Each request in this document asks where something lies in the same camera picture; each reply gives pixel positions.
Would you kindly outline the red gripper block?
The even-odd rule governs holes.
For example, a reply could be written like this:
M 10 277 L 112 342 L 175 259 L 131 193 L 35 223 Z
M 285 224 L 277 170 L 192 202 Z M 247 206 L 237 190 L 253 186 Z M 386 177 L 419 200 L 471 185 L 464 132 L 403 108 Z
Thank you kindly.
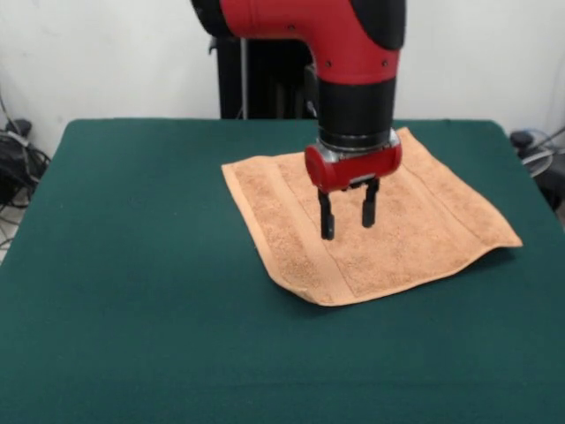
M 335 217 L 329 193 L 347 190 L 365 183 L 362 205 L 362 225 L 371 228 L 376 219 L 376 200 L 380 178 L 394 173 L 402 161 L 403 150 L 396 131 L 389 131 L 388 142 L 376 150 L 343 153 L 331 150 L 319 140 L 305 149 L 305 167 L 318 190 L 320 204 L 320 235 L 324 240 L 335 237 Z

